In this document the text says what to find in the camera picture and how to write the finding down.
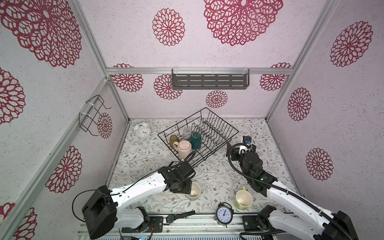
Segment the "cream cup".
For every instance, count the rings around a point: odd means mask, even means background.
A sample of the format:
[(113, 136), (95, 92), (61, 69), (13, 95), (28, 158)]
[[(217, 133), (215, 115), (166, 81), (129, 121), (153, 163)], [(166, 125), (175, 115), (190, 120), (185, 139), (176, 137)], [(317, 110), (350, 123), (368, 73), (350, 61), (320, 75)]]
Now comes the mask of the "cream cup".
[(200, 194), (201, 194), (200, 185), (196, 182), (192, 182), (191, 192), (189, 194), (186, 194), (186, 197), (191, 201), (194, 201), (199, 197)]

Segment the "pink mug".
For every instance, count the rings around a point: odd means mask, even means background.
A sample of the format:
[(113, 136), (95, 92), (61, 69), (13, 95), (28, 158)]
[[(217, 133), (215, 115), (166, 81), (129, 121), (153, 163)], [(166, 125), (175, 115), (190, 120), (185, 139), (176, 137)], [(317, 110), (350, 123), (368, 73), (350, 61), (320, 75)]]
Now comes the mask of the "pink mug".
[(174, 142), (173, 147), (178, 152), (181, 160), (185, 160), (186, 157), (193, 151), (191, 143), (186, 140)]

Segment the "light green mug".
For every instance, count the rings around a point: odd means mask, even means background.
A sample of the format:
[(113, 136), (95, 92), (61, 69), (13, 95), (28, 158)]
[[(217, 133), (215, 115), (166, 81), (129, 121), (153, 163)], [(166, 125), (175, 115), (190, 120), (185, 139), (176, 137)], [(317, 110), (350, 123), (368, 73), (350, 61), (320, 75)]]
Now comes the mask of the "light green mug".
[(242, 186), (239, 191), (236, 192), (234, 198), (235, 207), (238, 210), (246, 210), (253, 204), (253, 197), (247, 191), (246, 186)]

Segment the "dark green mug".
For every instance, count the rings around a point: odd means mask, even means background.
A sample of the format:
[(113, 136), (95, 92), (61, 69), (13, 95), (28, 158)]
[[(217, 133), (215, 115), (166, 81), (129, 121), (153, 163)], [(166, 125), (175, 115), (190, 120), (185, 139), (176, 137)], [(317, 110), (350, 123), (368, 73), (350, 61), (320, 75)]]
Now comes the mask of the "dark green mug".
[(199, 132), (193, 132), (190, 137), (190, 142), (193, 150), (198, 150), (201, 148), (202, 136)]

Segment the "amber glass cup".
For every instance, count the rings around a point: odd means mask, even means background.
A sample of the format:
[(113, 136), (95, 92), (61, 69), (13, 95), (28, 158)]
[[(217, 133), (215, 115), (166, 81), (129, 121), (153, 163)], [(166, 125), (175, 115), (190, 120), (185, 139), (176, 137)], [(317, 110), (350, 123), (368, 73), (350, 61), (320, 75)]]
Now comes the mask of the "amber glass cup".
[(172, 150), (174, 150), (175, 148), (174, 148), (174, 142), (179, 142), (180, 140), (179, 140), (179, 138), (178, 138), (178, 136), (176, 136), (176, 135), (172, 135), (172, 136), (170, 136), (170, 148), (172, 149)]

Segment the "clear glass cup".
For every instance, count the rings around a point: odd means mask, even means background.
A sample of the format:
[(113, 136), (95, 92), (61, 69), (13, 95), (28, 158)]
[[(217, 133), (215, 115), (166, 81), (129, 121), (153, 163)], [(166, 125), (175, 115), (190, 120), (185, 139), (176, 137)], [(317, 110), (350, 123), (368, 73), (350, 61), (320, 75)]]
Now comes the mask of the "clear glass cup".
[(192, 134), (192, 129), (189, 128), (189, 127), (185, 127), (183, 128), (183, 131), (182, 131), (182, 138), (183, 140), (186, 140), (188, 141), (191, 137), (191, 134)]

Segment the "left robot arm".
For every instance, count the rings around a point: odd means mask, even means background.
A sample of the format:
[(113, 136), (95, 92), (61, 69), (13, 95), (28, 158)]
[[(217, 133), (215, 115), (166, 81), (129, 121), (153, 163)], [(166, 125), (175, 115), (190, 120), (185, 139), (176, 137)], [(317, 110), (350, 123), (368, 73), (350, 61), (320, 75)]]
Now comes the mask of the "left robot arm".
[(196, 172), (186, 161), (162, 167), (133, 184), (108, 189), (103, 185), (93, 190), (82, 208), (89, 237), (103, 237), (113, 229), (128, 228), (138, 233), (147, 229), (151, 218), (143, 207), (129, 210), (128, 206), (166, 190), (176, 194), (190, 194)]

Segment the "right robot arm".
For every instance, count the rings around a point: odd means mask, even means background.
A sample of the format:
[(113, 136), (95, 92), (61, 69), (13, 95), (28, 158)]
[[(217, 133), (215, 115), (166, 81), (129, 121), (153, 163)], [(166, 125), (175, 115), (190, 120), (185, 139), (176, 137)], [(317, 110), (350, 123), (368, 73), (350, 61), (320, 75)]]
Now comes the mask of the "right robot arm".
[(357, 240), (351, 218), (342, 211), (333, 213), (292, 192), (276, 177), (263, 170), (256, 150), (246, 144), (235, 144), (227, 150), (230, 166), (245, 177), (253, 190), (288, 208), (289, 216), (273, 206), (264, 207), (256, 217), (257, 235), (281, 232), (301, 240)]

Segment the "black wristwatch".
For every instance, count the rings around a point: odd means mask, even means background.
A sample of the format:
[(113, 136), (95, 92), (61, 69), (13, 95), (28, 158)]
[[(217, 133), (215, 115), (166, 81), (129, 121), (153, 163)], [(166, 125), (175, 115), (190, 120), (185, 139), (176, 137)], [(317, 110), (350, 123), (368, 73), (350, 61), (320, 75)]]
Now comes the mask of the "black wristwatch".
[(167, 224), (172, 224), (174, 221), (178, 219), (185, 219), (187, 217), (190, 217), (192, 215), (195, 215), (196, 211), (189, 211), (181, 214), (170, 214), (166, 217), (166, 223)]

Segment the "black alarm clock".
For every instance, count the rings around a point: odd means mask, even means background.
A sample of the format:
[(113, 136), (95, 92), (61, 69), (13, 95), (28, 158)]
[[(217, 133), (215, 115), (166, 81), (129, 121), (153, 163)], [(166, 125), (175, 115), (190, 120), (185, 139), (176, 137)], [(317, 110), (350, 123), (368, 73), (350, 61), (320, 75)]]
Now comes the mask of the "black alarm clock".
[(233, 216), (234, 210), (229, 203), (219, 203), (215, 212), (215, 221), (217, 221), (219, 225), (227, 227), (227, 225), (232, 222)]

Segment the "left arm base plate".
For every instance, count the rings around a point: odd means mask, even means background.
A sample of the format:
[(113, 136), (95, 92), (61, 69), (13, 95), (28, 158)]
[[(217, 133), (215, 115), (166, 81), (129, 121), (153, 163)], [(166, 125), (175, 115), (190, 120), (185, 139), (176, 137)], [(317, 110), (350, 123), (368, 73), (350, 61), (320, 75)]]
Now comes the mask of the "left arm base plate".
[(142, 226), (136, 229), (122, 228), (121, 233), (162, 233), (164, 226), (164, 217), (150, 216), (150, 220), (144, 222)]

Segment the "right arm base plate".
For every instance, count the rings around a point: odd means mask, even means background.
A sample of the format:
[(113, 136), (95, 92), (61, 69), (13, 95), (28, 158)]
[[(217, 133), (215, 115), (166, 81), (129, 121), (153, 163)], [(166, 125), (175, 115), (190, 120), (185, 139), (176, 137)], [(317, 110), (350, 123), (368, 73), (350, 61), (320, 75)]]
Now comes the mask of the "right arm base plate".
[(268, 233), (268, 232), (282, 232), (279, 229), (274, 228), (268, 221), (267, 218), (258, 215), (245, 215), (242, 216), (243, 221), (243, 227), (245, 232), (262, 232), (262, 233)]

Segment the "grey wall shelf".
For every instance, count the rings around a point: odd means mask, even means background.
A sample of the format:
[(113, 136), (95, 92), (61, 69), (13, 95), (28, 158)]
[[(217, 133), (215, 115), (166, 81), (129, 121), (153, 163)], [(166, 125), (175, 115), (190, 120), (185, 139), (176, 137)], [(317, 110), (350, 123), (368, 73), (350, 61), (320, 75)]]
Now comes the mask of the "grey wall shelf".
[(174, 90), (246, 90), (250, 75), (242, 74), (179, 74), (172, 69), (171, 84)]

